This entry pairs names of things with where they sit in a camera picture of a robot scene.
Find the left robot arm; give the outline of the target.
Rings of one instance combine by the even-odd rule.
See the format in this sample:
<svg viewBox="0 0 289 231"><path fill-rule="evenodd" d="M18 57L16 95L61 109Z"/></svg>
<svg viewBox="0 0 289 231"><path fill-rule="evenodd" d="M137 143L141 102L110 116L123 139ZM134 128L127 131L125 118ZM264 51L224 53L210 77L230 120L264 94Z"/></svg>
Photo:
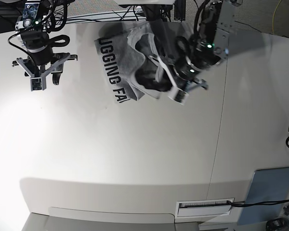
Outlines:
<svg viewBox="0 0 289 231"><path fill-rule="evenodd" d="M151 56L163 69L162 78L146 78L140 83L148 90L167 92L170 99L180 104L185 103L189 92L198 88L207 90L207 82L198 75L227 58L234 15L241 4L240 0L204 1L196 13L192 35L174 39L178 57Z"/></svg>

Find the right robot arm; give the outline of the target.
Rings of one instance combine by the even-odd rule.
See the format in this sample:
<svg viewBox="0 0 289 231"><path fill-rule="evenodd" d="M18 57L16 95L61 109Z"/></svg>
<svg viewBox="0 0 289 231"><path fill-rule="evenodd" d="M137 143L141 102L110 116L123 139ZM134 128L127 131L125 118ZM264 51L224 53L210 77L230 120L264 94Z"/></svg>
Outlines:
<svg viewBox="0 0 289 231"><path fill-rule="evenodd" d="M70 0L26 0L15 23L15 34L8 39L11 46L26 54L25 59L17 58L12 65L24 70L32 91L45 90L48 75L52 75L54 85L59 85L64 63L78 59L76 54L53 51L67 46L69 36L49 36L66 25L70 4Z"/></svg>

